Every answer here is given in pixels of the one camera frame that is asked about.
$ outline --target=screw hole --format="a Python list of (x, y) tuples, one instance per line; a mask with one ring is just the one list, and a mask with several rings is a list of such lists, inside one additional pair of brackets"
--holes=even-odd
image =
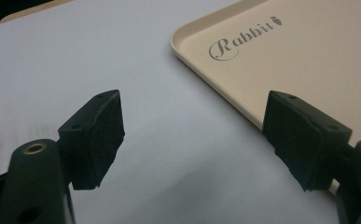
[(46, 149), (46, 144), (44, 143), (37, 143), (37, 144), (33, 144), (28, 146), (26, 149), (23, 150), (24, 154), (27, 155), (32, 155), (32, 154), (36, 154), (39, 153), (41, 151), (43, 151), (44, 149)]
[(30, 207), (18, 216), (18, 222), (20, 223), (30, 223), (35, 221), (41, 214), (41, 208), (38, 206)]
[(339, 127), (335, 126), (335, 125), (328, 125), (328, 128), (332, 129), (332, 130), (338, 130)]
[(81, 125), (79, 124), (75, 124), (72, 126), (72, 129), (80, 129), (81, 128)]

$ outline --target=beige tray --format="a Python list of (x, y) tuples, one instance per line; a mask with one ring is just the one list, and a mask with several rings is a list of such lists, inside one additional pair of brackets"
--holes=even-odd
[(361, 140), (361, 1), (248, 0), (188, 23), (175, 54), (259, 129), (268, 92), (297, 95)]

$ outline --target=table surface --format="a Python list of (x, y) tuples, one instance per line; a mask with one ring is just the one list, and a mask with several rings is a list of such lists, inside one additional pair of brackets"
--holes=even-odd
[(57, 140), (93, 95), (121, 92), (125, 140), (77, 223), (338, 223), (261, 132), (181, 63), (182, 24), (234, 3), (74, 0), (0, 24), (0, 174), (12, 151)]

